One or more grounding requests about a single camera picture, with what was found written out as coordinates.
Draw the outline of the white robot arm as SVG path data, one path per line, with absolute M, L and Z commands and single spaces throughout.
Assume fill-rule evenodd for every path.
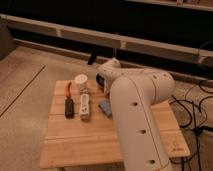
M 126 171 L 173 171 L 151 109 L 171 96 L 173 77 L 158 69 L 122 68 L 116 58 L 98 70 L 110 94 Z

